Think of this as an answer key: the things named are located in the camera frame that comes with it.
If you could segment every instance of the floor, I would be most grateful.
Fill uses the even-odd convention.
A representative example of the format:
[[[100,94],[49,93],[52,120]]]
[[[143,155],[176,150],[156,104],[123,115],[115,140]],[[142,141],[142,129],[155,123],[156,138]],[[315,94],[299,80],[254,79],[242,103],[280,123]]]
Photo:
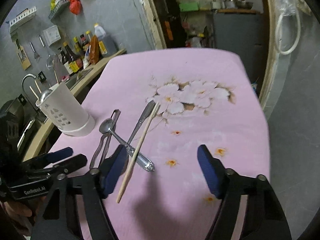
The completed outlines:
[[[320,24],[302,16],[298,47],[268,120],[271,185],[297,239],[320,206]]]

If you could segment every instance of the shelf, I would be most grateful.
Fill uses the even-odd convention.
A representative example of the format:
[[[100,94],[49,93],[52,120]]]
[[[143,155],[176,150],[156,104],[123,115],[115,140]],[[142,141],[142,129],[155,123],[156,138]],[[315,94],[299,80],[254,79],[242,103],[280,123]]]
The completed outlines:
[[[257,14],[260,13],[256,10],[249,10],[249,9],[219,9],[218,13],[247,13],[247,14]]]
[[[68,6],[70,3],[69,0],[61,0],[57,3],[57,5],[52,9],[50,15],[49,15],[49,20],[51,21],[53,18],[61,14],[63,9]]]
[[[23,25],[27,21],[31,20],[35,16],[36,11],[37,11],[37,8],[36,8],[36,6],[34,6],[30,10],[25,10],[24,12],[19,14],[17,17],[12,19],[9,22],[9,24],[10,24],[10,33],[14,32],[21,25]]]
[[[195,11],[184,11],[180,13],[189,13],[189,12],[212,12],[215,11],[216,9],[207,9],[207,10],[195,10]]]

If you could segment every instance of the human hand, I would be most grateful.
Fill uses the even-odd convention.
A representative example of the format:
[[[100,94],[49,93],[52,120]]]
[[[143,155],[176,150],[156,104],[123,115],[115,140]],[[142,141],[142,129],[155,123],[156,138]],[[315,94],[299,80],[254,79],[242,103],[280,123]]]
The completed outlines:
[[[36,214],[38,214],[44,200],[45,197],[32,200],[34,202],[33,206],[36,208]],[[32,217],[32,210],[26,205],[13,200],[5,202],[3,206],[18,232],[21,235],[30,236],[32,225],[28,218]]]

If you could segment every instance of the pink tablecloth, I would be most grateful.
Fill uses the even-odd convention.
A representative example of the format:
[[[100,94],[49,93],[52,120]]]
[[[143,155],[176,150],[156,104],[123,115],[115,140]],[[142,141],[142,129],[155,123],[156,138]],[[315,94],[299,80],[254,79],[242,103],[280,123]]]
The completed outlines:
[[[156,171],[135,165],[120,204],[116,195],[123,176],[104,201],[106,210],[120,240],[204,239],[219,201],[197,162],[200,144],[241,175],[269,177],[267,123],[237,55],[168,49],[115,57],[82,104],[96,120],[94,130],[81,138],[61,135],[52,150],[70,146],[75,154],[85,154],[88,165],[75,172],[84,174],[99,144],[101,122],[120,109],[116,132],[127,140],[151,99],[162,107],[141,152]],[[117,145],[112,138],[108,155]],[[84,239],[90,239],[80,214]]]

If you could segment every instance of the red plastic bag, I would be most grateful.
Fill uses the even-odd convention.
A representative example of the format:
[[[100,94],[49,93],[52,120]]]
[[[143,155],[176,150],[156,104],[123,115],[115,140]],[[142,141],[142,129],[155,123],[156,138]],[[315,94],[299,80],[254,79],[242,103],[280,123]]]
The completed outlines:
[[[80,0],[69,0],[69,1],[70,1],[70,6],[69,6],[70,12],[72,12],[75,15],[78,15],[81,12],[81,8],[82,8]]]

